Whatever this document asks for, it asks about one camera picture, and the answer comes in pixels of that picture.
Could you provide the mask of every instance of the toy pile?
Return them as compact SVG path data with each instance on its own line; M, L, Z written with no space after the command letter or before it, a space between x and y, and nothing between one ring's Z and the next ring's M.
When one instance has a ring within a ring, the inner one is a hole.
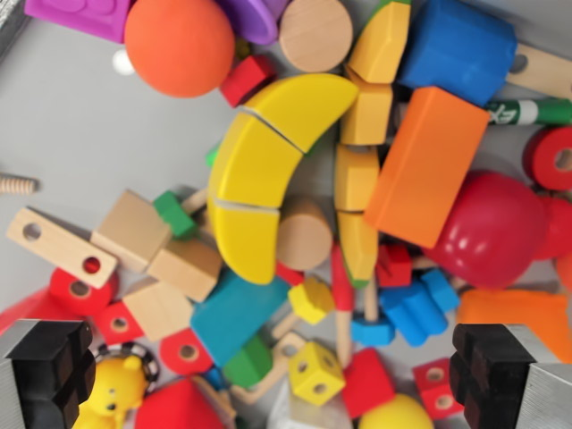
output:
M452 312L526 324L572 363L568 294L507 289L547 259L572 289L570 61L459 0L428 0L411 24L409 0L382 0L355 40L339 0L26 0L25 12L124 42L167 96L218 88L240 108L206 156L207 189L152 202L125 190L88 240L38 210L14 217L8 238L57 268L0 315L0 332L79 318L105 341L91 396L63 427L121 428L132 409L136 429L248 427L232 404L280 384L269 429L431 428L464 409L448 351L413 368L417 400L396 388L383 347L396 335L423 346ZM300 75L278 79L269 55L250 53L274 42ZM492 101L505 81L553 98ZM332 228L315 198L286 190L336 123ZM532 188L469 171L488 126L532 123L547 126L523 154ZM323 264L329 281L313 274ZM120 269L141 280L118 297ZM295 332L332 312L335 349ZM181 377L157 385L160 366ZM485 428L479 407L465 408L472 429Z

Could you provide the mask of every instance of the yellow cube with holes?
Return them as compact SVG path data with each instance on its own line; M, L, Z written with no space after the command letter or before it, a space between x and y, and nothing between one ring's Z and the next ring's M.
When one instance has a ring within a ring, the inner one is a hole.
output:
M333 310L330 288L315 277L308 277L300 285L290 288L288 298L294 313L309 324L317 324Z
M346 385L333 353L316 342L307 342L290 358L289 378L292 392L311 404L321 406Z

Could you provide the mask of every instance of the white surface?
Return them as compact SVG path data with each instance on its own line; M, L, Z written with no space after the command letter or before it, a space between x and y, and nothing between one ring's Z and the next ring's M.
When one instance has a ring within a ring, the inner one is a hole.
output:
M346 0L355 23L363 23L375 0ZM475 0L517 25L521 40L572 58L569 0ZM123 189L149 199L177 185L206 186L204 154L225 133L234 112L214 91L206 97L164 97L138 77L117 74L112 57L118 46L88 35L33 21L0 66L0 172L37 177L40 192L32 197L0 196L0 231L16 211L29 205L93 229ZM292 73L279 47L272 48L281 72ZM536 96L507 87L505 97ZM522 149L535 126L490 128L474 167L507 172L523 181ZM292 190L332 194L333 134L302 162ZM330 208L331 201L323 198ZM46 286L53 267L6 239L0 240L0 308ZM327 266L323 267L327 275ZM122 275L124 290L133 276ZM524 282L553 282L548 264L531 267ZM332 345L333 318L301 329L308 338ZM412 349L398 336L382 350L401 389L411 388L410 367L452 352L452 327ZM164 371L162 380L172 375ZM262 427L272 404L267 395L240 412ZM440 427L463 427L445 422Z

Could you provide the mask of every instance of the yellow bear toy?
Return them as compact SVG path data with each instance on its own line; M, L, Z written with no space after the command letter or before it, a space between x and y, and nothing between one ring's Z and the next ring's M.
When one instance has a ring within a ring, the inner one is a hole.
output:
M112 357L96 366L96 382L80 405L73 429L122 429L127 413L143 403L148 381L137 356Z

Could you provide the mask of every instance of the purple block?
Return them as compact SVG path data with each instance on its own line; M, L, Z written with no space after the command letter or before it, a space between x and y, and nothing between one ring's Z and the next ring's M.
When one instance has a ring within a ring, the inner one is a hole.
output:
M131 0L26 0L24 11L40 20L123 43Z

